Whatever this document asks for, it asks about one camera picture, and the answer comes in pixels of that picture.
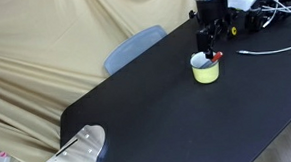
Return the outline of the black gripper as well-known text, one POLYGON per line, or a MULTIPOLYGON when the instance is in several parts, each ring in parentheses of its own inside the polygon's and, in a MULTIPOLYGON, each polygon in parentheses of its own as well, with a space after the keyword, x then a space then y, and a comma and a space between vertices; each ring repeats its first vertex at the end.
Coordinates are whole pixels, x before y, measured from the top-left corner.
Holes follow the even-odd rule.
POLYGON ((226 33, 231 24, 227 0, 196 0, 196 18, 200 29, 196 33, 198 50, 205 58, 213 58, 214 38, 226 33))

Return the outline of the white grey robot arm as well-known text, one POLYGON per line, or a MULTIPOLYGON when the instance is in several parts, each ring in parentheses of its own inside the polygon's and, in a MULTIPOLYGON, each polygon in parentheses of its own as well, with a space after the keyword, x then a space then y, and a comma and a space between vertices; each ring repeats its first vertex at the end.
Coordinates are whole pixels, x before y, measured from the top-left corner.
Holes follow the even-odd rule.
POLYGON ((213 58, 213 45, 216 36, 227 31, 228 2, 227 0, 195 0, 197 4, 196 18, 200 30, 196 32, 197 47, 205 58, 213 58))

